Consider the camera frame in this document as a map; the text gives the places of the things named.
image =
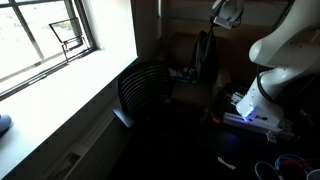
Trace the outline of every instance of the window frame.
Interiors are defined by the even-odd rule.
[[[0,83],[1,82],[4,82],[18,74],[21,74],[21,73],[24,73],[26,71],[29,71],[31,69],[34,69],[38,66],[40,66],[41,64],[45,63],[45,62],[48,62],[58,56],[62,56],[63,55],[63,51],[62,52],[59,52],[57,54],[54,54],[48,58],[44,58],[44,55],[31,31],[31,29],[29,28],[28,26],[28,23],[26,22],[23,14],[21,13],[21,10],[19,7],[21,6],[24,6],[24,5],[32,5],[32,4],[42,4],[42,3],[50,3],[50,2],[58,2],[58,1],[64,1],[65,3],[65,6],[66,6],[66,9],[67,9],[67,13],[68,13],[68,16],[69,18],[74,18],[76,17],[76,13],[75,13],[75,8],[77,9],[78,11],[78,15],[79,15],[79,21],[82,23],[82,28],[83,28],[83,31],[84,33],[86,34],[87,36],[87,44],[88,46],[90,47],[88,51],[86,51],[85,53],[82,53],[82,54],[79,54],[78,56],[74,56],[74,57],[71,57],[69,59],[65,59],[65,60],[62,60],[60,63],[54,65],[54,66],[51,66],[49,68],[47,68],[46,70],[44,71],[41,71],[40,73],[32,76],[32,77],[29,77],[27,78],[26,80],[22,81],[21,83],[3,91],[3,92],[0,92],[0,102],[10,96],[12,96],[13,94],[23,90],[24,88],[32,85],[33,83],[41,80],[41,79],[44,79],[46,78],[48,75],[58,71],[59,69],[65,67],[67,64],[69,64],[69,62],[75,60],[75,59],[79,59],[81,57],[84,57],[90,53],[92,53],[93,51],[97,50],[97,46],[96,46],[96,43],[94,42],[94,39],[93,39],[93,35],[92,35],[92,31],[90,29],[90,26],[89,26],[89,22],[88,22],[88,18],[87,18],[87,15],[85,13],[85,10],[84,10],[84,6],[83,6],[83,2],[82,0],[79,0],[79,1],[76,1],[76,0],[25,0],[23,2],[16,2],[16,0],[8,0],[8,3],[6,4],[0,4],[0,9],[2,8],[12,8],[12,10],[14,11],[14,13],[16,14],[17,18],[19,19],[23,29],[25,30],[30,42],[32,43],[33,47],[35,48],[35,50],[37,51],[37,54],[39,55],[40,57],[40,61],[36,62],[35,64],[31,64],[30,66],[26,67],[26,68],[23,68],[19,71],[16,71],[8,76],[5,76],[3,78],[0,79]]]
[[[138,58],[130,0],[83,4],[98,50],[0,102],[13,120],[1,139],[0,179],[46,179],[61,162],[57,157],[66,159],[68,147],[97,125],[99,108],[114,107],[110,83]]]

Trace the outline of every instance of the white wall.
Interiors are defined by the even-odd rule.
[[[158,0],[132,0],[137,52],[140,61],[153,59],[161,45]]]
[[[214,0],[167,0],[165,17],[209,22]],[[287,2],[246,1],[242,15],[243,25],[273,26]]]
[[[84,0],[84,6],[99,49],[119,55],[122,49],[136,53],[130,0]]]

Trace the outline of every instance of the bag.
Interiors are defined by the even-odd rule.
[[[189,67],[181,70],[181,76],[187,82],[214,83],[218,70],[216,37],[211,27],[208,33],[200,31],[198,34]]]

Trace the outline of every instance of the mesh chair back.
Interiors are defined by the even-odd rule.
[[[143,103],[170,97],[172,81],[168,67],[159,61],[134,64],[118,77],[118,93],[122,109],[132,114]]]

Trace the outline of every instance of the window pane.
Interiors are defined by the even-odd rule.
[[[12,8],[0,9],[0,22],[1,79],[40,59]]]
[[[80,31],[78,31],[80,26],[77,19],[60,21],[51,25],[61,42],[66,42],[77,36],[81,36]]]
[[[64,1],[20,6],[44,58],[62,52],[61,43],[49,27],[50,23],[69,19]]]

